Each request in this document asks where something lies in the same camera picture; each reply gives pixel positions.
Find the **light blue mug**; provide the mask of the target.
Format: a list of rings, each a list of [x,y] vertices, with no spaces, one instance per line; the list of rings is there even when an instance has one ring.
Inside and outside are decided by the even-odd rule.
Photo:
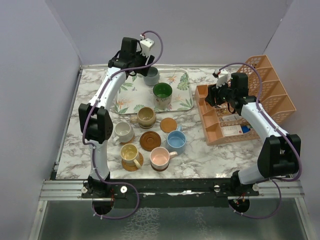
[[[182,132],[182,126],[179,125],[176,130],[167,135],[165,148],[169,152],[177,152],[178,155],[181,155],[186,148],[186,144],[186,135]]]

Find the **white cream mug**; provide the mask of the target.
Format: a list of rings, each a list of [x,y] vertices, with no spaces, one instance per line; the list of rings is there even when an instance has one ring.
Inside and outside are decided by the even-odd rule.
[[[135,135],[134,130],[128,122],[119,122],[114,127],[113,143],[120,145],[121,142],[128,142],[133,135]]]

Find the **tan brown mug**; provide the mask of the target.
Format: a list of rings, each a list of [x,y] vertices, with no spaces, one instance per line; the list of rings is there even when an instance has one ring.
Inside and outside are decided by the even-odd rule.
[[[135,116],[130,118],[129,122],[138,124],[143,129],[150,129],[155,125],[156,120],[157,117],[154,110],[150,107],[143,107]]]

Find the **dark walnut coaster front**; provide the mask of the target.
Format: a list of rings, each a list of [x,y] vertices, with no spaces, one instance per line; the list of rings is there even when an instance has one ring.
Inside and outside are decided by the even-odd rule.
[[[157,172],[163,172],[169,167],[169,165],[167,165],[166,167],[163,167],[163,168],[156,168],[153,165],[151,165],[151,167],[152,167],[152,169],[154,169]]]

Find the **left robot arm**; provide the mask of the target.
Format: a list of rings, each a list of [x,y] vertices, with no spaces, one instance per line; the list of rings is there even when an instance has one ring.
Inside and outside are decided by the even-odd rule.
[[[124,37],[121,48],[109,60],[108,69],[97,93],[87,104],[78,107],[82,142],[89,146],[91,170],[85,186],[97,196],[106,197],[111,186],[107,163],[107,143],[113,133],[110,107],[123,83],[130,75],[146,76],[155,57],[150,54],[155,42],[141,34],[140,39]]]

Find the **yellow mug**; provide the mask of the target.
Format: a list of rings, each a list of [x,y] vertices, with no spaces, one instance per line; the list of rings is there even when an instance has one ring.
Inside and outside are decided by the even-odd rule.
[[[137,167],[140,169],[142,166],[139,162],[140,152],[138,148],[131,143],[125,144],[120,150],[121,159],[129,167]]]

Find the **grey blue mug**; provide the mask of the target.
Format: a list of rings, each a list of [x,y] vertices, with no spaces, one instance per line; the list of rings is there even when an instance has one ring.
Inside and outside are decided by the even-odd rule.
[[[156,67],[150,67],[147,75],[143,77],[143,81],[147,86],[154,86],[159,83],[160,74]]]

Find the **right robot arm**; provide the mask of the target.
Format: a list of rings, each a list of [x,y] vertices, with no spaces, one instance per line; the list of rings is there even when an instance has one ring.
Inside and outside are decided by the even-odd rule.
[[[247,191],[248,185],[261,183],[269,179],[289,181],[287,175],[293,175],[293,181],[302,174],[300,159],[301,139],[282,129],[263,109],[254,95],[249,95],[248,75],[236,72],[228,78],[216,70],[213,76],[216,84],[208,86],[205,101],[210,106],[229,104],[234,112],[245,119],[263,141],[257,163],[234,174],[229,189],[240,196]]]

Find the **pink mug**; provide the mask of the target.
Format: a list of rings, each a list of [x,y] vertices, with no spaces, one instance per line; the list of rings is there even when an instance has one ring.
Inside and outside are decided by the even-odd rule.
[[[176,151],[169,152],[164,147],[156,147],[150,153],[150,164],[155,168],[165,168],[169,165],[170,160],[177,155],[178,153]]]

